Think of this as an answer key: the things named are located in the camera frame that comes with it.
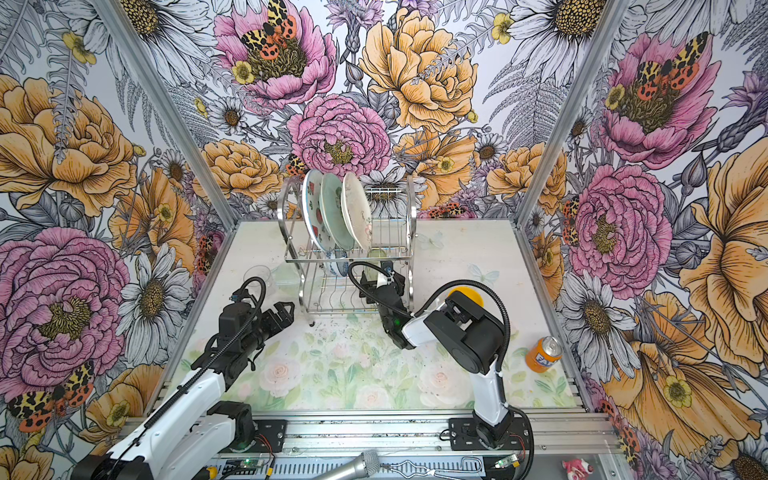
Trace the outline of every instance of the green plate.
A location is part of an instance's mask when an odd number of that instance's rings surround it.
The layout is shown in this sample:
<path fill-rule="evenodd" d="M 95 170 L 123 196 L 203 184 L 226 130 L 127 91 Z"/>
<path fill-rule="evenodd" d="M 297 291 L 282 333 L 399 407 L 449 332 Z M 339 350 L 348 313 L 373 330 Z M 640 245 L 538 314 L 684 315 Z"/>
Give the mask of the green plate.
<path fill-rule="evenodd" d="M 320 212 L 333 240 L 343 250 L 355 247 L 355 238 L 349 233 L 341 212 L 343 185 L 334 174 L 326 174 L 320 185 Z"/>

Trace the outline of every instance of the metal wire rack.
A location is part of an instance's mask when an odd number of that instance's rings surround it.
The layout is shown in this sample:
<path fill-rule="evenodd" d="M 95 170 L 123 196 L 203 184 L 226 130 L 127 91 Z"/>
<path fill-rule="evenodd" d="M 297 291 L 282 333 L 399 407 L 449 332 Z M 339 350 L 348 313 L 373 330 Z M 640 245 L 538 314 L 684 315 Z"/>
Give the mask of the metal wire rack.
<path fill-rule="evenodd" d="M 397 213 L 387 218 L 373 218 L 373 242 L 370 251 L 359 246 L 352 250 L 336 248 L 331 260 L 310 239 L 301 218 L 301 181 L 291 177 L 283 184 L 277 208 L 280 232 L 286 242 L 285 261 L 296 266 L 300 275 L 299 304 L 308 313 L 368 313 L 375 312 L 376 305 L 367 303 L 347 276 L 337 276 L 331 271 L 336 262 L 341 270 L 347 262 L 362 260 L 379 263 L 391 260 L 394 269 L 406 279 L 408 308 L 413 307 L 413 238 L 416 230 L 417 206 L 413 179 L 407 178 L 404 187 L 367 187 L 366 196 L 377 201 L 391 200 L 405 203 L 405 215 Z"/>

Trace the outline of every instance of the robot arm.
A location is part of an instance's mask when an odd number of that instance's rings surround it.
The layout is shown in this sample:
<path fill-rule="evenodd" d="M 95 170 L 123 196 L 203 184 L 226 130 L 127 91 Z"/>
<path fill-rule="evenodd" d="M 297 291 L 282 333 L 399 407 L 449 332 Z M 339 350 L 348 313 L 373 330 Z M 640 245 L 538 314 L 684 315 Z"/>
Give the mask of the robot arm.
<path fill-rule="evenodd" d="M 233 300 L 178 390 L 106 455 L 79 462 L 73 480 L 189 480 L 221 449 L 254 440 L 250 406 L 219 399 L 253 361 L 250 355 L 293 323 L 294 306 L 278 302 L 262 313 L 263 296 L 256 301 L 244 285 Z"/>

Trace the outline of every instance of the plate with strawberry pattern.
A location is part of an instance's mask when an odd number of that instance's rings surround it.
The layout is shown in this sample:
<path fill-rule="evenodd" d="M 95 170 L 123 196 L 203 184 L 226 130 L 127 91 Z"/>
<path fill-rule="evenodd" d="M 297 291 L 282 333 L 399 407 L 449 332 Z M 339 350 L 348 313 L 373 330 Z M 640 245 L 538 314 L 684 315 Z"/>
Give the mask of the plate with strawberry pattern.
<path fill-rule="evenodd" d="M 323 172 L 320 170 L 310 170 L 306 173 L 301 187 L 301 211 L 312 242 L 323 252 L 331 252 L 336 246 L 336 242 L 333 241 L 333 237 L 331 237 L 323 220 L 323 212 L 320 210 L 320 185 L 322 183 Z"/>

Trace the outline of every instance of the microphone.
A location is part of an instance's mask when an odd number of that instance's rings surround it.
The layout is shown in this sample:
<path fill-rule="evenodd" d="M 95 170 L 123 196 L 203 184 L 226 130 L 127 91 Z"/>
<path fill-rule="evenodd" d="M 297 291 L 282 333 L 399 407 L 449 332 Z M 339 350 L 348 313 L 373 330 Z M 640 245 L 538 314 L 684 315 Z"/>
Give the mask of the microphone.
<path fill-rule="evenodd" d="M 352 460 L 350 463 L 336 467 L 323 473 L 314 480 L 353 480 L 354 478 L 369 477 L 381 468 L 379 456 L 373 450 L 367 450 Z"/>

